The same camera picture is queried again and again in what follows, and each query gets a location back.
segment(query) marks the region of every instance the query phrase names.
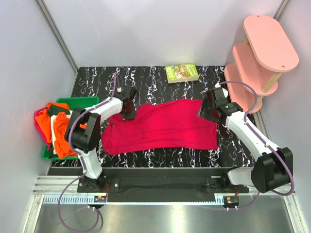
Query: plastic bin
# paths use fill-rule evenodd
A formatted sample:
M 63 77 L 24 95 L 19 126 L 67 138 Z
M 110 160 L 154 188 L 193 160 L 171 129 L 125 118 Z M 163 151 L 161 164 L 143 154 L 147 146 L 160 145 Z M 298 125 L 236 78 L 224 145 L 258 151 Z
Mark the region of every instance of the plastic bin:
M 68 104 L 70 109 L 74 109 L 76 107 L 87 108 L 87 107 L 91 107 L 95 104 L 98 104 L 99 98 L 97 96 L 59 98 L 56 101 L 56 103 L 66 103 L 66 104 Z M 53 155 L 53 150 L 48 151 L 47 145 L 44 145 L 44 148 L 42 151 L 42 159 L 43 160 L 53 160 L 53 161 L 61 160 L 58 156 L 50 158 L 52 155 Z M 62 160 L 72 160 L 72 159 L 78 159 L 78 157 L 77 156 L 70 156 L 70 157 L 66 157 L 65 159 L 62 159 Z

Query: black marble table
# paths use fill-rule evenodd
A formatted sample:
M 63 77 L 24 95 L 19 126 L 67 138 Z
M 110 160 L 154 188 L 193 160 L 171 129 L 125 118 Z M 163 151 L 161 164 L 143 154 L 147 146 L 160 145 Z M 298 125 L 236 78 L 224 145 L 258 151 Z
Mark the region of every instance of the black marble table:
M 202 99 L 205 92 L 219 81 L 225 81 L 224 67 L 197 67 L 199 81 L 167 83 L 165 67 L 81 67 L 73 88 L 73 97 L 98 96 L 100 101 L 111 95 L 113 73 L 119 74 L 120 84 L 135 86 L 139 99 L 135 107 L 144 103 L 159 104 L 178 99 Z M 103 131 L 108 121 L 103 122 Z M 99 142 L 97 154 L 103 167 L 232 167 L 253 166 L 254 159 L 236 135 L 219 124 L 217 150 L 187 148 L 159 148 L 111 156 Z M 79 167 L 78 160 L 53 162 L 54 167 Z

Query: green book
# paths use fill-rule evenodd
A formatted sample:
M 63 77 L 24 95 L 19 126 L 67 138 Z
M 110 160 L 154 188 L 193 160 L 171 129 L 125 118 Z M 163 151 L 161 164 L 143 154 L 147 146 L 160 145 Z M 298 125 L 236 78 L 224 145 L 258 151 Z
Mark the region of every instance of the green book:
M 199 74 L 196 70 L 195 64 L 166 66 L 165 70 L 168 83 L 199 80 Z

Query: white wall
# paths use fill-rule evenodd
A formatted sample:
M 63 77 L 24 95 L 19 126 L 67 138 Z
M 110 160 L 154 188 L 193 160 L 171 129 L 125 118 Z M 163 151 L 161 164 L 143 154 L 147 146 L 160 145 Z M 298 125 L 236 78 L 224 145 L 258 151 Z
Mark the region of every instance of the white wall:
M 78 66 L 226 65 L 244 19 L 281 0 L 45 0 Z
M 34 111 L 67 97 L 75 74 L 34 0 L 1 1 L 0 32 L 0 232 L 17 233 L 47 166 Z
M 299 65 L 283 74 L 277 91 L 263 98 L 262 112 L 272 140 L 294 153 L 294 180 L 311 230 L 311 2 L 293 0 L 280 23 L 299 55 Z

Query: metal floor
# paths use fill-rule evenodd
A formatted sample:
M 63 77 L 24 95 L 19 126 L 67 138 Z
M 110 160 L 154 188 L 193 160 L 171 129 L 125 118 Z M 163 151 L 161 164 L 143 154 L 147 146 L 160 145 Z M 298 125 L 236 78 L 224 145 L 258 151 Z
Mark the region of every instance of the metal floor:
M 240 206 L 251 201 L 241 197 Z M 62 205 L 63 218 L 70 216 L 81 205 Z M 106 205 L 100 209 L 104 224 L 92 232 L 99 233 L 293 233 L 284 199 L 280 196 L 260 196 L 249 209 L 218 211 L 220 206 L 129 206 Z M 96 214 L 86 209 L 73 215 L 66 223 L 76 230 L 93 225 Z M 59 223 L 57 205 L 43 204 L 36 233 L 68 233 Z

